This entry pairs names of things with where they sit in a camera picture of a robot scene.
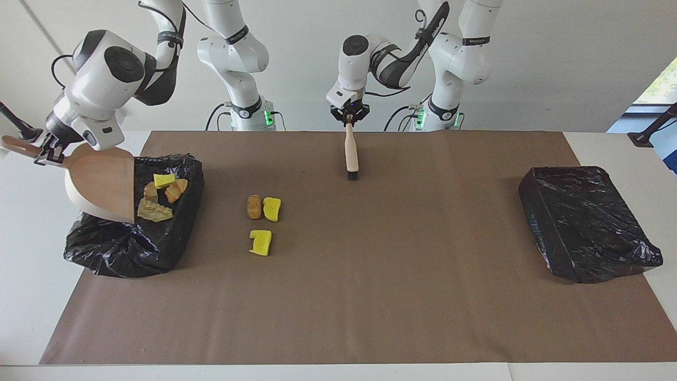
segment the black garbage bag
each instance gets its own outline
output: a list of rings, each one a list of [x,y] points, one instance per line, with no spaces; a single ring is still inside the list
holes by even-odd
[[[153,222],[136,217],[135,223],[129,224],[82,212],[66,238],[64,258],[109,277],[147,277],[173,269],[188,244],[200,207],[202,163],[179,154],[135,158],[134,205],[143,198],[153,174],[169,173],[188,179],[185,193],[173,205],[165,192],[158,192],[158,202],[173,210],[171,219]]]
[[[532,168],[519,196],[550,272],[599,283],[661,266],[661,250],[599,167]]]

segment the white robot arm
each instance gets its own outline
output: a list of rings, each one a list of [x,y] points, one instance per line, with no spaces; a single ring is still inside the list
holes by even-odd
[[[248,32],[238,0],[202,3],[211,28],[221,36],[202,39],[198,55],[226,83],[237,111],[232,115],[234,123],[240,129],[268,127],[267,124],[274,128],[274,119],[265,114],[272,111],[272,103],[259,96],[249,74],[263,71],[268,65],[266,48]],[[120,107],[132,97],[153,106],[172,96],[183,46],[183,1],[143,0],[138,5],[150,11],[158,25],[155,56],[113,32],[87,33],[73,52],[75,79],[47,117],[49,133],[36,163],[61,163],[63,150],[82,140],[97,151],[114,147],[125,139],[115,118]]]
[[[185,11],[180,0],[144,0],[158,25],[156,55],[151,56],[110,31],[91,31],[73,52],[77,71],[46,120],[49,132],[36,163],[61,163],[62,151],[86,140],[97,150],[125,137],[115,112],[132,97],[147,105],[165,103],[174,92]]]
[[[424,131],[450,128],[464,82],[478,85],[489,78],[489,40],[502,4],[503,0],[466,0],[458,18],[462,36],[442,34],[433,42],[429,53],[435,88],[424,106]]]
[[[198,57],[225,84],[234,111],[231,126],[238,131],[275,129],[269,117],[273,104],[259,95],[250,74],[265,70],[268,51],[245,25],[239,0],[202,0],[202,4],[207,24],[220,35],[201,39]]]
[[[423,27],[418,29],[408,53],[379,34],[348,37],[338,57],[338,79],[327,93],[332,114],[345,122],[345,115],[353,121],[364,117],[369,108],[362,104],[369,72],[390,89],[405,89],[418,63],[433,44],[449,16],[449,3],[440,0],[418,0],[423,12]]]

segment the sponge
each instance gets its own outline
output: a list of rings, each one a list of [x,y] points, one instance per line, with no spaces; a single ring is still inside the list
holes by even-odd
[[[270,248],[270,241],[273,239],[273,233],[270,230],[252,230],[249,232],[249,239],[254,240],[254,249],[250,253],[267,256]]]
[[[266,197],[263,199],[263,215],[272,222],[278,221],[278,216],[280,214],[280,206],[282,205],[282,200],[276,199],[274,197]]]
[[[174,174],[169,174],[169,175],[158,175],[158,174],[153,174],[153,182],[155,182],[155,187],[157,189],[163,189],[171,185],[176,181],[176,177]]]

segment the white table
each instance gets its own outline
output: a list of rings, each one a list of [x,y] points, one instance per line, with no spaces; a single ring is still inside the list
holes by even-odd
[[[127,132],[138,155],[149,132]],[[565,133],[582,165],[606,169],[665,264],[646,278],[677,327],[677,178],[625,135]],[[82,272],[62,257],[77,216],[63,171],[0,161],[0,380],[677,380],[677,363],[36,366]]]

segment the wooden dustpan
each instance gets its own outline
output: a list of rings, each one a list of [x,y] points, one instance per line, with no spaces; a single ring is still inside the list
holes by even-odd
[[[2,147],[36,158],[40,148],[12,136]],[[120,148],[95,151],[80,144],[58,165],[66,170],[66,193],[83,212],[106,220],[134,222],[134,156]]]

